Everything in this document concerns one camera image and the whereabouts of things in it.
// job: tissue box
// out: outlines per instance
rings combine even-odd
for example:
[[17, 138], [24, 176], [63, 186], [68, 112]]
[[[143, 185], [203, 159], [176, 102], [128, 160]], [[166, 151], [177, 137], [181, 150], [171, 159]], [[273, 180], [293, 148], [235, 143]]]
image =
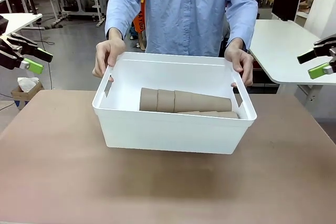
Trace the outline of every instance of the tissue box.
[[21, 110], [37, 94], [38, 91], [43, 89], [44, 87], [42, 86], [41, 81], [38, 81], [38, 83], [29, 92], [23, 92], [20, 86], [17, 86], [11, 91], [11, 94], [17, 108]]

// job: button-up shirt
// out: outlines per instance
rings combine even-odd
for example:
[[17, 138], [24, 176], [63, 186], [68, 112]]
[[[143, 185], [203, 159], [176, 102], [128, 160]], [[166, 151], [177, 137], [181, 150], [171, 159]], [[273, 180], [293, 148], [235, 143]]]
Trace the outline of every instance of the button-up shirt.
[[[249, 48], [258, 11], [255, 0], [146, 0], [146, 52], [218, 56], [225, 9], [229, 42], [241, 38]], [[109, 0], [106, 34], [115, 27], [125, 36], [139, 11], [140, 0]]]

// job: shirt sleeve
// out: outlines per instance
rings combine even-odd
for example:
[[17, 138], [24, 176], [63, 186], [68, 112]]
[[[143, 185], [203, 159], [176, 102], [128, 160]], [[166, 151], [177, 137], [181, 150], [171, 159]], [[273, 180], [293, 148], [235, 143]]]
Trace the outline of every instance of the shirt sleeve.
[[140, 11], [141, 0], [109, 0], [105, 23], [105, 34], [108, 38], [110, 28], [120, 31], [124, 38], [131, 22]]
[[226, 16], [231, 28], [228, 43], [234, 38], [241, 38], [246, 49], [249, 49], [257, 13], [258, 4], [255, 0], [227, 0]]

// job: white tissue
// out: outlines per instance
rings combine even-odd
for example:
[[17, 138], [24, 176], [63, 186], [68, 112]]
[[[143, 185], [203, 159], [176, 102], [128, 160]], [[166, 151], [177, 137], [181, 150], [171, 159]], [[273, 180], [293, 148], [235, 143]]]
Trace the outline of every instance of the white tissue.
[[38, 83], [38, 78], [19, 77], [17, 78], [17, 82], [23, 92], [29, 92]]

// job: black monitor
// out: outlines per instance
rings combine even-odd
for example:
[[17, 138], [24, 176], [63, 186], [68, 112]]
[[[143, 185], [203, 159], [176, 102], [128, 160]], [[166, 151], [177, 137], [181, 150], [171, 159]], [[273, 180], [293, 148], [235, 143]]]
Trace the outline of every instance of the black monitor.
[[295, 20], [300, 0], [274, 0], [272, 13], [280, 19]]

